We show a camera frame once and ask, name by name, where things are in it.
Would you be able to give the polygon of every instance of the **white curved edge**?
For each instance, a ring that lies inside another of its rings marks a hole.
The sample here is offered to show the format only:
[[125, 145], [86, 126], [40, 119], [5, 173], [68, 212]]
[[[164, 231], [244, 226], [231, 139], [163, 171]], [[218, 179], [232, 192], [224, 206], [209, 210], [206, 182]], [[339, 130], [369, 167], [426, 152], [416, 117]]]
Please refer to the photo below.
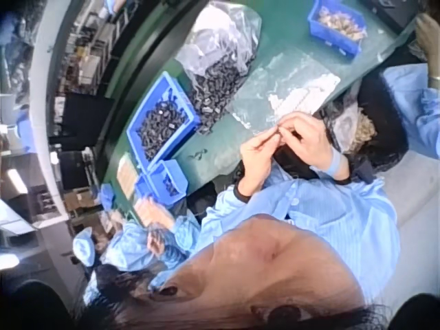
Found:
[[36, 35], [34, 54], [30, 68], [30, 122], [34, 137], [36, 154], [41, 172], [46, 181], [55, 206], [60, 216], [57, 219], [66, 221], [69, 215], [66, 212], [60, 190], [50, 162], [49, 141], [47, 139], [46, 124], [46, 95], [47, 79], [49, 78], [52, 48], [55, 44], [58, 31], [65, 17], [71, 0], [47, 0], [47, 5]]

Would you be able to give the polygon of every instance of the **blue plastic bin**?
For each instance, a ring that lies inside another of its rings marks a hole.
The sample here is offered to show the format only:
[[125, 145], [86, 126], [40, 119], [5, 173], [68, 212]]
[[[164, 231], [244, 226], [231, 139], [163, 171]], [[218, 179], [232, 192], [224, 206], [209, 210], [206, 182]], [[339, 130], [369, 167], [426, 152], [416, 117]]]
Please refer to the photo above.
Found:
[[365, 19], [356, 10], [347, 7], [346, 5], [342, 5], [337, 0], [315, 0], [315, 4], [313, 9], [309, 14], [309, 25], [310, 25], [310, 34], [312, 36], [316, 36], [319, 39], [322, 39], [341, 50], [349, 53], [353, 56], [358, 55], [361, 52], [361, 41], [353, 41], [347, 36], [341, 34], [339, 31], [331, 29], [323, 24], [321, 24], [318, 20], [319, 11], [322, 7], [326, 7], [330, 12], [343, 12], [350, 15], [353, 20], [359, 25], [361, 29], [366, 28]]
[[[157, 155], [149, 162], [144, 154], [142, 148], [142, 141], [136, 132], [144, 121], [146, 114], [154, 109], [156, 103], [168, 100], [170, 91], [175, 99], [177, 108], [184, 111], [186, 114], [186, 121], [181, 125], [171, 138], [162, 146]], [[200, 123], [199, 116], [195, 113], [194, 107], [186, 96], [184, 90], [177, 82], [177, 79], [172, 78], [168, 72], [164, 71], [162, 75], [156, 80], [150, 91], [142, 101], [139, 109], [137, 109], [133, 119], [130, 122], [126, 134], [128, 135], [131, 149], [135, 158], [142, 169], [142, 172], [147, 174], [156, 163], [166, 156]]]
[[[164, 180], [167, 176], [177, 191], [174, 196], [171, 196], [166, 189]], [[141, 174], [135, 184], [135, 192], [138, 197], [152, 196], [167, 208], [184, 198], [187, 189], [188, 180], [175, 159], [159, 161], [150, 173]]]

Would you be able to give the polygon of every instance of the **workbench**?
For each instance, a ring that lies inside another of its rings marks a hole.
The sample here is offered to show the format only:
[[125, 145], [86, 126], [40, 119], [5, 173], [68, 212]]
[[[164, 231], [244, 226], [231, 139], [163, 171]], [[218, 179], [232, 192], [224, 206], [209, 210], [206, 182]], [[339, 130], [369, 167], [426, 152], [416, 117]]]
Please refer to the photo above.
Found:
[[[263, 20], [260, 44], [252, 69], [258, 67], [259, 63], [270, 59], [270, 56], [273, 56], [275, 47], [281, 51], [299, 50], [318, 61], [340, 78], [339, 85], [327, 100], [334, 99], [353, 82], [378, 66], [393, 53], [396, 47], [403, 44], [413, 31], [413, 27], [408, 26], [398, 36], [391, 32], [372, 12], [362, 6], [358, 0], [343, 1], [348, 6], [360, 11], [364, 15], [367, 24], [368, 37], [362, 41], [362, 53], [353, 60], [309, 35], [307, 15], [312, 8], [313, 1], [278, 0], [276, 7], [272, 1], [243, 0], [240, 2], [255, 9]], [[182, 67], [175, 60], [170, 59], [163, 70], [168, 71], [172, 76], [176, 76], [184, 87], [188, 86]], [[123, 70], [120, 70], [120, 76], [114, 76], [113, 80], [115, 82], [119, 81], [119, 79], [122, 79], [123, 74]], [[144, 95], [148, 90], [149, 86], [145, 86]], [[110, 97], [112, 93], [117, 92], [116, 88], [110, 89], [107, 96]], [[140, 98], [138, 104], [133, 108], [132, 115], [142, 99]], [[225, 175], [232, 171], [239, 162], [240, 144], [251, 136], [251, 131], [245, 129], [241, 123], [228, 114], [215, 124], [210, 135], [194, 134], [189, 138], [173, 156], [179, 162], [189, 181], [188, 194], [201, 188], [217, 175]], [[204, 149], [206, 152], [200, 160], [192, 157]], [[132, 210], [133, 207], [122, 194], [116, 181], [119, 159], [126, 152], [131, 151], [127, 135], [123, 130], [111, 156], [104, 181], [112, 183], [118, 206], [128, 211]]]

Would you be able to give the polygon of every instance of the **light blue work shirt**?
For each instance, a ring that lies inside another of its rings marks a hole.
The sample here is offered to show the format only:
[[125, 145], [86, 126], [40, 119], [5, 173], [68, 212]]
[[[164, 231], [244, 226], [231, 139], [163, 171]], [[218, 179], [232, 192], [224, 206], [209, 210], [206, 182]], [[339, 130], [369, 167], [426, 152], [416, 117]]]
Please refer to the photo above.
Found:
[[410, 149], [440, 158], [440, 92], [428, 87], [428, 65], [389, 67], [383, 73], [400, 112]]
[[[149, 232], [152, 231], [156, 231], [165, 244], [164, 253], [159, 259], [146, 247]], [[150, 288], [155, 289], [161, 287], [172, 270], [187, 259], [199, 233], [200, 225], [191, 211], [186, 216], [177, 217], [171, 231], [155, 225], [145, 228], [137, 222], [127, 222], [122, 231], [112, 238], [100, 260], [102, 264], [113, 265], [122, 272], [144, 270], [156, 260], [163, 262], [167, 270], [160, 272], [150, 283]], [[88, 305], [98, 294], [96, 274], [93, 272], [83, 296], [85, 304]]]
[[207, 209], [190, 258], [257, 214], [267, 214], [327, 241], [349, 266], [370, 301], [395, 271], [400, 252], [395, 209], [383, 182], [336, 185], [331, 178], [292, 179], [274, 162], [262, 191], [248, 203], [239, 201], [233, 187], [219, 194]]

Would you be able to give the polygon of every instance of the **small blue bin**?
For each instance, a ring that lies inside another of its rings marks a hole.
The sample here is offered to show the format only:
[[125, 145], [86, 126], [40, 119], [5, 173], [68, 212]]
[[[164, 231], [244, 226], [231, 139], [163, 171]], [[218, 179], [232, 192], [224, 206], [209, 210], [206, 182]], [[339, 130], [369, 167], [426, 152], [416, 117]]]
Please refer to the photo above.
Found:
[[339, 33], [339, 31], [331, 29], [319, 22], [319, 11], [322, 7], [326, 7], [330, 12], [343, 12], [351, 16], [351, 18], [359, 25], [361, 29], [366, 28], [365, 19], [356, 10], [347, 7], [346, 5], [342, 5], [337, 0], [315, 0], [315, 4], [313, 9], [309, 14], [309, 25], [310, 25], [310, 34], [312, 36], [316, 36], [319, 39], [322, 39], [341, 50], [349, 53], [350, 55], [356, 56], [361, 52], [360, 44], [361, 41], [353, 41], [347, 36]]
[[[146, 114], [154, 109], [155, 105], [163, 100], [168, 100], [170, 92], [175, 98], [177, 108], [184, 111], [187, 120], [181, 125], [171, 138], [162, 146], [157, 155], [148, 161], [144, 154], [142, 141], [136, 132], [144, 121]], [[166, 156], [200, 123], [199, 116], [195, 113], [194, 107], [186, 96], [184, 90], [177, 82], [177, 79], [171, 78], [168, 72], [164, 71], [162, 75], [156, 80], [150, 91], [142, 101], [139, 109], [137, 109], [133, 119], [130, 122], [126, 134], [128, 135], [131, 149], [135, 158], [142, 169], [142, 172], [147, 174], [156, 163]]]
[[[177, 194], [171, 196], [166, 189], [164, 180], [169, 178]], [[185, 178], [177, 160], [159, 161], [148, 174], [141, 174], [135, 184], [135, 191], [138, 197], [152, 196], [157, 202], [167, 208], [186, 196], [188, 180]]]

